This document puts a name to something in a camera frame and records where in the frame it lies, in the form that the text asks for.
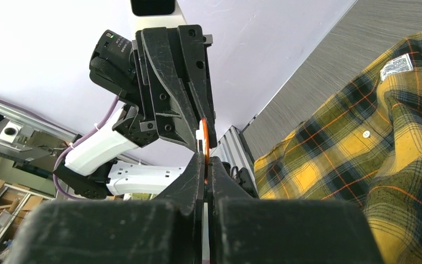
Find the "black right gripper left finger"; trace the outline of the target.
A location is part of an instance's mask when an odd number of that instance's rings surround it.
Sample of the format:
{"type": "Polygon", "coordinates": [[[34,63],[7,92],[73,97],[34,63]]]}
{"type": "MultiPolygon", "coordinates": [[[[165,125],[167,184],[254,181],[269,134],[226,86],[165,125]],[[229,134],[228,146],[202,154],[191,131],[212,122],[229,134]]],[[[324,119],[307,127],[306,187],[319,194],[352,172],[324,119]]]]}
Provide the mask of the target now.
{"type": "Polygon", "coordinates": [[[200,263],[204,155],[145,201],[52,201],[22,222],[6,263],[200,263]]]}

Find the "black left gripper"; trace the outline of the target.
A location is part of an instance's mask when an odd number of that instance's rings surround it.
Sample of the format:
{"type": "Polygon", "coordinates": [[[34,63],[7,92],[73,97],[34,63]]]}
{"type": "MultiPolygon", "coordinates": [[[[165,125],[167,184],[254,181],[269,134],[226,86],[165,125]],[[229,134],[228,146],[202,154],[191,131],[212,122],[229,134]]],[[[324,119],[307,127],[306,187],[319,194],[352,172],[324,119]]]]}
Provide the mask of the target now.
{"type": "Polygon", "coordinates": [[[180,25],[147,28],[136,36],[131,41],[106,30],[89,63],[91,81],[124,103],[113,130],[139,147],[162,139],[196,152],[195,131],[204,118],[209,148],[215,148],[216,113],[207,54],[212,35],[204,35],[200,25],[180,25]]]}

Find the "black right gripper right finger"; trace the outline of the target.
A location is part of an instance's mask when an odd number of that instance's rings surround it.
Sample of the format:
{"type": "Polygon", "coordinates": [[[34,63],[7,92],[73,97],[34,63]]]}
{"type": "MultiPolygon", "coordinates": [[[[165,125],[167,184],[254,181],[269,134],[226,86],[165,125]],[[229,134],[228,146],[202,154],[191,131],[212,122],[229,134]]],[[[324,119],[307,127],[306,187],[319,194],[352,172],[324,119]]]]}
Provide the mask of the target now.
{"type": "Polygon", "coordinates": [[[211,263],[383,263],[366,217],[342,200],[251,197],[209,160],[211,263]]]}

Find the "yellow plaid flannel shirt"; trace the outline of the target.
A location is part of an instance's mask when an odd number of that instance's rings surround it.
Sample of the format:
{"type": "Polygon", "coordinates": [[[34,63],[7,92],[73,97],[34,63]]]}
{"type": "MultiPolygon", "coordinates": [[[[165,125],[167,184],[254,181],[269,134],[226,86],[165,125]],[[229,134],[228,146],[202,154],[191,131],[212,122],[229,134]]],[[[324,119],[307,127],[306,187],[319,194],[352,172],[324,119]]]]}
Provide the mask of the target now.
{"type": "Polygon", "coordinates": [[[262,199],[358,205],[386,263],[422,263],[422,31],[257,159],[254,176],[262,199]]]}

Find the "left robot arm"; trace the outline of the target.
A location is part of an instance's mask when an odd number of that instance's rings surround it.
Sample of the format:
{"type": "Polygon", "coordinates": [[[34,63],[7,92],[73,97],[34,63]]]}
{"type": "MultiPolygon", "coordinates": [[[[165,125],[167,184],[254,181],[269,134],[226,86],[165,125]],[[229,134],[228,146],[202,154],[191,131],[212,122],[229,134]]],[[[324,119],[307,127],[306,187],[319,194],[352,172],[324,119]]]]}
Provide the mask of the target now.
{"type": "Polygon", "coordinates": [[[200,25],[139,30],[135,40],[107,30],[91,55],[89,77],[118,96],[123,107],[87,139],[77,140],[55,176],[87,199],[121,195],[139,169],[118,156],[164,140],[198,152],[196,132],[206,123],[207,146],[217,146],[207,50],[200,25]]]}

